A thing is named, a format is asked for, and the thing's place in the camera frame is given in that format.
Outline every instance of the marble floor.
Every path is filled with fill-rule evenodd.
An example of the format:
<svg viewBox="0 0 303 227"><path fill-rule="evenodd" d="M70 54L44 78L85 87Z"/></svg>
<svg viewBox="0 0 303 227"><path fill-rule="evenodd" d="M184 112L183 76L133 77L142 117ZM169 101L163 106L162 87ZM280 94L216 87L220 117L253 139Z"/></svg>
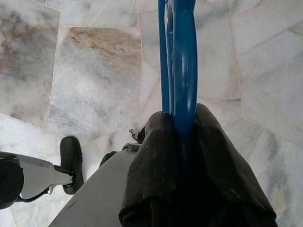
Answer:
<svg viewBox="0 0 303 227"><path fill-rule="evenodd" d="M303 226L303 1L197 0L198 101L246 158L280 227ZM60 163L79 138L87 180L161 109L156 0L0 0L0 151ZM45 227L61 187L0 210Z"/></svg>

